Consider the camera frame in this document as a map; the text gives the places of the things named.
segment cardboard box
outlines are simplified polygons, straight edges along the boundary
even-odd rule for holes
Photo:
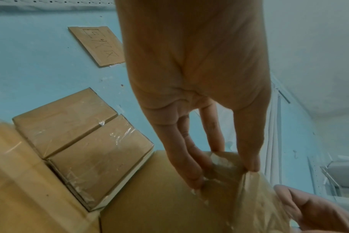
[[[125,62],[122,43],[107,26],[69,27],[100,67]]]
[[[119,115],[48,161],[91,211],[113,199],[152,149],[153,143]]]
[[[117,116],[87,88],[13,118],[13,122],[43,159],[56,154]]]
[[[262,174],[245,172],[233,153],[208,154],[214,169],[194,191],[165,151],[156,151],[101,212],[102,233],[289,233],[289,219]]]
[[[99,233],[88,213],[28,143],[0,123],[0,233]]]

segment white wall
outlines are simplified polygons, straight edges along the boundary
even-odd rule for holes
[[[315,119],[319,135],[333,160],[349,156],[349,114]]]

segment cardboard sheet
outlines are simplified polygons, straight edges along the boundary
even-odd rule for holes
[[[28,143],[0,123],[0,233],[99,233],[88,213]]]
[[[165,152],[156,151],[102,211],[102,232],[289,233],[289,219],[262,174],[246,173],[233,153],[208,154],[214,169],[194,191]]]
[[[153,143],[122,115],[48,161],[88,209],[107,205],[150,157]]]
[[[100,67],[125,62],[122,43],[107,27],[69,27]]]
[[[62,151],[117,116],[87,88],[13,118],[20,134],[43,159]]]

